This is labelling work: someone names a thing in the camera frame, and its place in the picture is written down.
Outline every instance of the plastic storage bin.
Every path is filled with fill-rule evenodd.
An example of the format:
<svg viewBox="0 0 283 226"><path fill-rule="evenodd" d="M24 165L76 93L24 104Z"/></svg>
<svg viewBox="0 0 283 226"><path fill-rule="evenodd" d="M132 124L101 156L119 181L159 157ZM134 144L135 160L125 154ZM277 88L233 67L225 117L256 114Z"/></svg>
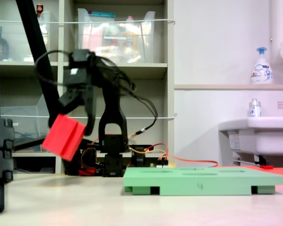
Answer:
<svg viewBox="0 0 283 226"><path fill-rule="evenodd" d="M57 19L51 12L43 12L39 18L40 29L47 51L58 49L58 24L48 23L56 21ZM22 23L0 22L0 30L0 42L6 46L2 50L0 45L0 60L33 62L33 56ZM49 55L49 58L52 62L58 60L55 54Z"/></svg>
<svg viewBox="0 0 283 226"><path fill-rule="evenodd" d="M0 107L2 118L13 120L15 130L15 144L28 142L47 135L49 131L47 110L44 96L42 95L37 106L15 106L15 107ZM13 117L10 115L19 115L27 117ZM39 152L44 151L41 146L35 146L23 150L22 152Z"/></svg>
<svg viewBox="0 0 283 226"><path fill-rule="evenodd" d="M144 20L153 20L148 12ZM87 48L115 63L153 63L154 22L91 23L86 9L78 9L79 48Z"/></svg>

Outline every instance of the white sink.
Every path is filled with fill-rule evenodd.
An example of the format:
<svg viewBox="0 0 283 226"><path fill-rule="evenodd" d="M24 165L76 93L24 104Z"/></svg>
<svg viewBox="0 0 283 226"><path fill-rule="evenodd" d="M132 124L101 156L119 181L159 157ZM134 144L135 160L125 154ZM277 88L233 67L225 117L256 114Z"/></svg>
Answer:
<svg viewBox="0 0 283 226"><path fill-rule="evenodd" d="M283 117L250 117L226 121L219 130L229 134L231 149L254 155L283 155Z"/></svg>

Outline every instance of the table surface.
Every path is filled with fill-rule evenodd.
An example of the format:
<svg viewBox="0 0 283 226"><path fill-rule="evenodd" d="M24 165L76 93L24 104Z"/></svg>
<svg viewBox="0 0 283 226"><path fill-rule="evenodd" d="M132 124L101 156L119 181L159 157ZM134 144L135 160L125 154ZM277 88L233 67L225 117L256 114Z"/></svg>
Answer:
<svg viewBox="0 0 283 226"><path fill-rule="evenodd" d="M275 195L132 196L122 178L18 174L0 226L283 226Z"/></svg>

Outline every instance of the red block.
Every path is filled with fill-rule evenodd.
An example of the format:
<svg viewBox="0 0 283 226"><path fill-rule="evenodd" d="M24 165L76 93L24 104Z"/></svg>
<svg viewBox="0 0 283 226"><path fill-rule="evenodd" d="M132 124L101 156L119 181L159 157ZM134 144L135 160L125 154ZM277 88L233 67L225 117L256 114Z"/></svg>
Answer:
<svg viewBox="0 0 283 226"><path fill-rule="evenodd" d="M85 126L66 115L59 114L46 136L42 148L72 160L84 136Z"/></svg>

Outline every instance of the green board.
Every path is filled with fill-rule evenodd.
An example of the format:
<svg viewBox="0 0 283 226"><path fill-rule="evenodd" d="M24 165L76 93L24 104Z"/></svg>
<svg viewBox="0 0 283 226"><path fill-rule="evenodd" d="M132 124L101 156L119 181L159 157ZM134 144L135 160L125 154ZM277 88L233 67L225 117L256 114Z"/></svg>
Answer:
<svg viewBox="0 0 283 226"><path fill-rule="evenodd" d="M255 169L135 168L124 175L125 192L159 195L274 194L283 176Z"/></svg>

